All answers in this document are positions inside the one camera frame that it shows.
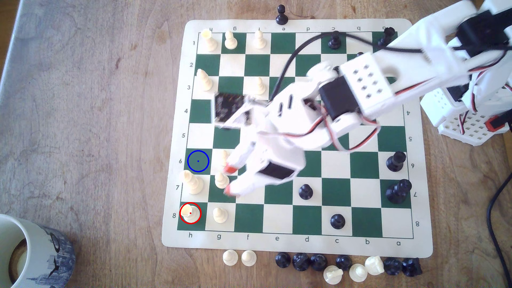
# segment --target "chessboard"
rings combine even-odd
[[[249,94],[260,77],[268,100],[290,54],[304,41],[332,30],[354,33],[373,43],[383,37],[385,27],[396,30],[395,37],[411,23],[405,19],[291,20],[284,26],[273,20],[193,20],[185,26],[169,175],[163,215],[162,242],[181,248],[284,251],[394,257],[429,257],[432,228],[419,100],[379,117],[379,134],[353,153],[336,151],[331,145],[306,151],[306,167],[293,181],[266,186],[239,197],[227,197],[215,185],[222,171],[222,150],[232,151],[244,137],[244,129],[219,129],[212,124],[211,101],[216,92]],[[208,52],[201,31],[209,29],[217,48]],[[254,32],[261,30],[267,44],[254,46]],[[238,45],[224,46],[231,31]],[[288,69],[281,89],[295,81],[307,81],[306,73],[320,61],[341,65],[358,52],[376,52],[372,46],[342,37],[337,50],[328,47],[328,38],[307,46]],[[204,70],[213,87],[202,91],[198,69]],[[344,147],[362,141],[371,126],[360,126],[340,137]],[[391,172],[386,159],[395,151],[407,155],[404,167]],[[200,193],[192,195],[182,187],[180,172],[190,170],[204,182]],[[229,179],[242,174],[241,168]],[[412,183],[405,202],[392,204],[386,189],[400,179]],[[314,194],[309,200],[298,196],[303,184]],[[200,209],[193,224],[180,217],[182,205]],[[224,223],[213,220],[214,208],[228,212]],[[342,214],[346,225],[336,230],[330,225],[333,214]]]

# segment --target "red circle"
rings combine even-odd
[[[183,206],[187,205],[187,204],[194,204],[198,209],[199,209],[199,218],[197,218],[196,222],[192,222],[192,223],[188,223],[187,221],[183,220],[183,217],[181,217],[181,209],[183,209]],[[187,224],[194,224],[194,223],[197,223],[197,221],[199,221],[199,219],[201,219],[201,215],[203,214],[203,212],[201,211],[201,207],[199,207],[199,205],[195,204],[194,202],[187,202],[185,204],[183,204],[181,207],[180,207],[180,218],[181,218],[181,221],[187,223]]]

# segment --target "white mug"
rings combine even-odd
[[[0,288],[62,288],[74,267],[62,232],[0,214]]]

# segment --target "black chess piece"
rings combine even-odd
[[[297,253],[293,256],[292,264],[297,271],[306,271],[310,263],[311,260],[306,253]]]
[[[402,271],[402,261],[396,259],[395,257],[388,257],[384,261],[384,271],[388,273],[388,275],[396,276]]]
[[[331,226],[334,229],[341,229],[345,226],[345,218],[342,214],[334,214],[331,217]]]
[[[336,50],[342,46],[342,41],[339,39],[339,32],[337,30],[332,31],[331,40],[327,43],[329,48]]]
[[[339,255],[336,258],[336,266],[343,271],[348,271],[352,266],[352,259],[348,255]]]
[[[398,181],[397,184],[392,184],[386,190],[386,198],[393,204],[400,204],[405,201],[411,192],[413,185],[407,179]]]
[[[290,266],[290,262],[291,262],[290,254],[288,254],[288,253],[286,253],[286,252],[279,252],[279,253],[275,256],[275,263],[276,263],[280,268],[286,268],[286,267]]]
[[[406,161],[406,154],[402,151],[397,151],[393,156],[386,160],[386,167],[392,172],[398,172],[402,169],[403,163]]]
[[[285,6],[283,4],[278,6],[279,15],[275,18],[275,22],[279,25],[288,23],[288,16],[285,15]]]
[[[309,200],[313,197],[313,189],[311,186],[304,184],[298,189],[298,195],[304,200]]]
[[[327,258],[322,254],[311,256],[311,268],[315,271],[323,271],[327,267]]]
[[[419,258],[405,258],[402,261],[402,272],[407,277],[414,277],[423,274]]]

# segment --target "white chess piece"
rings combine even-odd
[[[224,261],[224,264],[233,266],[238,262],[238,254],[235,250],[227,250],[222,254],[222,260]]]
[[[366,271],[366,268],[363,265],[354,264],[350,267],[349,276],[355,282],[363,282],[366,279],[366,276],[368,276],[368,271]]]
[[[247,250],[242,253],[242,263],[245,266],[253,266],[256,263],[256,253],[252,250]]]
[[[199,219],[201,213],[195,205],[185,204],[181,208],[181,216],[188,223],[194,223]]]
[[[233,50],[234,48],[236,48],[238,45],[238,41],[233,36],[233,32],[227,31],[225,33],[225,36],[226,36],[226,41],[224,41],[224,46],[226,46],[226,48],[229,50]]]
[[[222,208],[214,209],[214,220],[217,223],[224,223],[227,220],[227,211]]]
[[[217,188],[219,189],[224,189],[227,187],[227,185],[229,184],[229,178],[222,174],[222,172],[219,172],[217,173],[217,175],[215,175],[215,186],[217,186]]]
[[[196,76],[199,78],[199,82],[201,82],[201,87],[203,91],[210,90],[211,87],[214,85],[210,77],[208,77],[208,74],[206,74],[206,72],[204,72],[203,69],[198,69]]]
[[[204,42],[206,43],[206,50],[211,52],[217,48],[217,41],[211,36],[211,31],[209,29],[204,29],[201,32],[201,37],[203,37]]]
[[[190,194],[198,194],[203,190],[203,180],[192,174],[189,170],[183,170],[180,173],[180,179]]]
[[[342,280],[343,270],[340,268],[330,265],[324,270],[324,280],[331,285],[336,285]]]
[[[263,39],[263,32],[258,30],[254,33],[254,46],[256,49],[263,49],[267,45],[267,40]]]
[[[371,275],[379,275],[384,272],[384,263],[379,256],[370,256],[365,261],[365,267]]]

